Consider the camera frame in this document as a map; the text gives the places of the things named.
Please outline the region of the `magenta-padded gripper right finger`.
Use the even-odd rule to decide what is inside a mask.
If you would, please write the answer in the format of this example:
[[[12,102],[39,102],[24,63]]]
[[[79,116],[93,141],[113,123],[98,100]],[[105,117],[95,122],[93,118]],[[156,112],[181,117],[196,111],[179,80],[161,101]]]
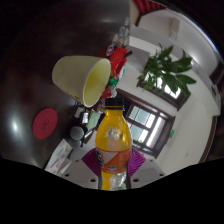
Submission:
[[[153,159],[146,159],[135,149],[132,150],[128,161],[127,174],[131,189],[143,187],[165,176],[165,173]]]

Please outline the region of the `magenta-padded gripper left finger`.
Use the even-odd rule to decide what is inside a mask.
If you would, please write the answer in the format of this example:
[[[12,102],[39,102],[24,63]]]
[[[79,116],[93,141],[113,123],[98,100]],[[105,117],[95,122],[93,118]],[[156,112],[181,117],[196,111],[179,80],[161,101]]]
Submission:
[[[83,188],[101,187],[101,168],[96,149],[91,149],[81,159],[72,161],[62,174],[62,178]]]

